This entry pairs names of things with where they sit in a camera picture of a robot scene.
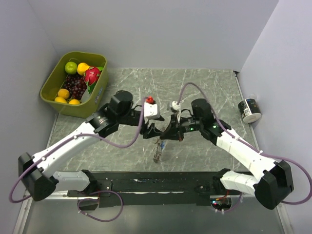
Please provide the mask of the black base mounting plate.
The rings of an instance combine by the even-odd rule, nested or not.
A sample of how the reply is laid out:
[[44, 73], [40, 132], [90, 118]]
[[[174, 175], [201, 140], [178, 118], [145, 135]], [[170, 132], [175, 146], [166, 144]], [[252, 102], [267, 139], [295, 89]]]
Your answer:
[[90, 192], [69, 190], [69, 197], [95, 197], [100, 208], [120, 204], [209, 206], [213, 196], [238, 195], [216, 181], [215, 172], [94, 172]]

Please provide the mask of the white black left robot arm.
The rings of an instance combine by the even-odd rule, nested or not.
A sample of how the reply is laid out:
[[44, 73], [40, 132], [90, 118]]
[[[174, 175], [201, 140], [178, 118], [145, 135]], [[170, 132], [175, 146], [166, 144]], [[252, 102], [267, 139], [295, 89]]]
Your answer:
[[[71, 134], [51, 147], [30, 155], [24, 153], [18, 158], [19, 181], [26, 187], [34, 201], [41, 201], [56, 191], [76, 190], [86, 196], [95, 193], [96, 179], [88, 170], [79, 172], [59, 172], [58, 168], [74, 157], [79, 151], [105, 141], [117, 148], [128, 148], [139, 135], [151, 138], [156, 129], [148, 121], [163, 121], [159, 106], [152, 97], [142, 100], [141, 110], [133, 107], [133, 96], [128, 91], [118, 91], [98, 111], [92, 113]], [[136, 126], [134, 138], [126, 145], [118, 145], [107, 140], [107, 136], [118, 130], [119, 125]]]

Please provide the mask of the yellow lemon front left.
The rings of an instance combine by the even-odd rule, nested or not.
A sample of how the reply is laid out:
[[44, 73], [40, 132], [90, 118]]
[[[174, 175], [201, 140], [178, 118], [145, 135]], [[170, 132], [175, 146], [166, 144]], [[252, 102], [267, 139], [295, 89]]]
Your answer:
[[57, 103], [65, 103], [65, 104], [67, 104], [67, 100], [64, 99], [63, 97], [56, 97], [54, 99], [54, 101], [57, 102]]

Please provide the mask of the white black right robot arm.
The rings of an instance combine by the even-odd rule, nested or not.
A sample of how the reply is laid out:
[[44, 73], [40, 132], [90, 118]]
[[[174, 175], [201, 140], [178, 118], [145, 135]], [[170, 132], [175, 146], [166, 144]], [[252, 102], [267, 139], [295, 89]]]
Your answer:
[[160, 138], [182, 141], [185, 133], [199, 131], [206, 140], [228, 152], [250, 172], [246, 175], [229, 169], [221, 170], [214, 177], [213, 189], [216, 193], [240, 191], [255, 196], [262, 206], [273, 210], [293, 191], [291, 167], [287, 162], [262, 156], [231, 126], [218, 120], [205, 99], [195, 99], [191, 107], [192, 115], [185, 118], [181, 117], [178, 102], [170, 103], [171, 120]]

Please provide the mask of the orange fruit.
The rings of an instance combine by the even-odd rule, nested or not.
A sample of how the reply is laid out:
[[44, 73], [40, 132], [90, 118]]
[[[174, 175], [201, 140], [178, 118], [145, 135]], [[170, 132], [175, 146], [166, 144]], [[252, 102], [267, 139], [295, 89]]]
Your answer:
[[79, 105], [80, 104], [80, 101], [77, 100], [77, 99], [72, 99], [68, 102], [68, 104], [71, 104], [71, 105]]
[[67, 89], [60, 89], [58, 91], [58, 97], [61, 97], [63, 99], [68, 99], [70, 97], [70, 92]]

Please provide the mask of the pink dragon fruit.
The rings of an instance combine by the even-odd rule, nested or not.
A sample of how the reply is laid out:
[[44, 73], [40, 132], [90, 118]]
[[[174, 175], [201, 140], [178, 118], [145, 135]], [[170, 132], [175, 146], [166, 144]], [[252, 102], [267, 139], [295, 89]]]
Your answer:
[[91, 94], [100, 75], [103, 70], [103, 67], [89, 67], [84, 72], [84, 82], [87, 86], [88, 94]]

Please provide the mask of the orange fruit front right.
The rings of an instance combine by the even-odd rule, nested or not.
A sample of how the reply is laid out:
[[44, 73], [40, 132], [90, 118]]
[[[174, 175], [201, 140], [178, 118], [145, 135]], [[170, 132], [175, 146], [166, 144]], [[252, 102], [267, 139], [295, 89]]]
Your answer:
[[77, 99], [72, 99], [68, 102], [68, 104], [71, 104], [71, 105], [79, 105], [80, 104], [80, 101], [77, 100]]

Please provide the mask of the orange fruit upper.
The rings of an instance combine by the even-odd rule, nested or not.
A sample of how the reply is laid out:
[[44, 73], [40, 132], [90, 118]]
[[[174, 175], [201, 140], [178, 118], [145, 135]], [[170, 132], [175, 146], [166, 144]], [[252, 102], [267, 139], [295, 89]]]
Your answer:
[[63, 99], [68, 99], [70, 97], [70, 92], [67, 89], [60, 89], [58, 91], [58, 97], [61, 97]]

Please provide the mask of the olive green plastic bin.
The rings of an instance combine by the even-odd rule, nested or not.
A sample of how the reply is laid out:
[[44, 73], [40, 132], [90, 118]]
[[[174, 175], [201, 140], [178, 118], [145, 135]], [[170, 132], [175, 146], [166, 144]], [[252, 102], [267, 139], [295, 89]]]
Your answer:
[[[83, 75], [69, 74], [65, 71], [69, 62], [77, 65], [84, 62], [91, 67], [100, 68], [98, 81], [93, 83], [94, 89], [91, 93], [88, 93]], [[86, 118], [99, 107], [108, 81], [107, 59], [104, 56], [74, 51], [60, 59], [39, 94], [41, 99], [58, 113]]]

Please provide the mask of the aluminium rail frame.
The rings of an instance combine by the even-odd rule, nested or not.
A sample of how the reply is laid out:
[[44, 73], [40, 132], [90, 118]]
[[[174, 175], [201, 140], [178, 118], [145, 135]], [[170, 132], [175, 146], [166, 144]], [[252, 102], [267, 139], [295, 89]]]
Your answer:
[[284, 205], [263, 208], [244, 196], [236, 207], [218, 213], [208, 206], [147, 205], [99, 208], [94, 219], [78, 213], [77, 199], [58, 192], [44, 201], [23, 202], [16, 234], [291, 234]]

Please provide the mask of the black white tape roll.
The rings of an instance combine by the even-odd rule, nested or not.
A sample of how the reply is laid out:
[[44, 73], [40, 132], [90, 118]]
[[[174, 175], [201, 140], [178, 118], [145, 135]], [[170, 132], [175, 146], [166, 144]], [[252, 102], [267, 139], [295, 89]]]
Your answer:
[[253, 98], [244, 99], [237, 106], [244, 123], [254, 123], [262, 117], [259, 106]]

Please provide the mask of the green apple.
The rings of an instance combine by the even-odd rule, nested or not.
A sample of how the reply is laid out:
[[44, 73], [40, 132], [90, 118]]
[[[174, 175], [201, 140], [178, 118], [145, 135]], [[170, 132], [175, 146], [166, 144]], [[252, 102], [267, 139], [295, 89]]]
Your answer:
[[77, 73], [78, 65], [75, 62], [69, 61], [65, 64], [65, 72], [70, 75], [74, 75]]

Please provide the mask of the purple grape bunch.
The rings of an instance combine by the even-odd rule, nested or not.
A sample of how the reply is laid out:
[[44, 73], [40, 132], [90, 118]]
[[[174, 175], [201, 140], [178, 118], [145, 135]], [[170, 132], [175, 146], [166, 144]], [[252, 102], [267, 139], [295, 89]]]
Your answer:
[[84, 77], [79, 74], [68, 74], [63, 83], [63, 88], [69, 90], [71, 99], [78, 100], [81, 100], [82, 95], [87, 90]]

